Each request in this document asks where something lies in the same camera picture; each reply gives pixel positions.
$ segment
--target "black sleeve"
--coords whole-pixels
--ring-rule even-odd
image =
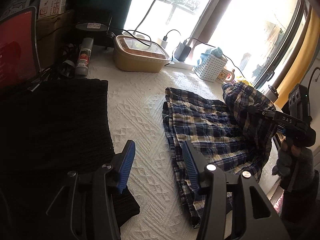
[[[315,177],[307,188],[284,192],[281,219],[292,239],[302,239],[302,236],[319,231],[318,185],[319,172],[315,171]]]

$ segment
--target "plaid clothing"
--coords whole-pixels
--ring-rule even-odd
[[[167,88],[163,123],[172,152],[172,165],[182,204],[191,214],[192,225],[200,225],[205,196],[192,189],[182,157],[182,144],[191,140],[208,163],[224,171],[240,174],[249,171],[259,180],[271,151],[276,125],[247,113],[247,106],[275,111],[272,102],[243,82],[222,87],[225,103],[208,100],[192,92]],[[227,193],[227,212],[232,209]]]

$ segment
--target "white wall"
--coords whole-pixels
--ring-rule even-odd
[[[308,87],[308,83],[311,77],[311,74],[315,67],[320,67],[320,61],[315,60],[312,67],[306,74],[305,78],[302,80],[301,84]],[[310,108],[311,108],[311,116],[312,116],[312,123],[311,127],[314,129],[317,133],[316,137],[316,143],[310,149],[314,151],[317,149],[318,146],[320,146],[320,77],[317,82],[315,82],[315,79],[320,74],[320,70],[317,70],[315,74],[313,75],[312,82],[310,85],[310,91],[309,91],[309,99],[310,99]]]

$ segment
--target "ribbed blue pad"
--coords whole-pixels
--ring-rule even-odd
[[[182,156],[183,156],[183,161],[186,164],[187,173],[192,185],[192,189],[198,192],[199,190],[198,169],[196,168],[196,164],[193,161],[191,152],[189,150],[189,147],[186,141],[183,143],[183,146],[182,146]]]
[[[127,182],[128,182],[128,178],[129,178],[129,174],[131,171],[131,167],[132,167],[132,163],[133,163],[133,159],[134,159],[135,154],[136,154],[136,145],[135,145],[134,141],[132,141],[130,143],[129,150],[128,150],[126,156],[124,157],[124,160],[123,160],[121,167],[119,169],[119,178],[118,178],[119,180],[117,183],[117,188],[119,190],[119,193],[122,193],[122,191],[127,186]]]

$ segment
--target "white basket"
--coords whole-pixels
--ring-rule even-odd
[[[194,67],[194,71],[199,78],[214,82],[226,63],[226,61],[210,54],[199,66]]]

